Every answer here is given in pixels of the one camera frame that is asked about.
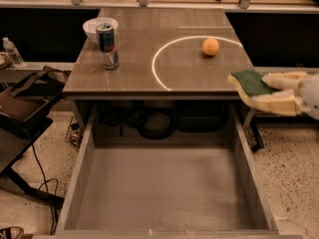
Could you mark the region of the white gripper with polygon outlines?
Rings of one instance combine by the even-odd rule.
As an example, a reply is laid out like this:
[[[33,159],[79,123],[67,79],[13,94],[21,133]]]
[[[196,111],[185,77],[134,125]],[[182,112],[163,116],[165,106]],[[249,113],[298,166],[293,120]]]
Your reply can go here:
[[[253,97],[240,94],[246,105],[258,111],[288,117],[296,117],[303,112],[319,120],[319,74],[307,74],[302,71],[268,73],[262,77],[262,81],[276,90],[300,92],[302,102],[292,92]]]

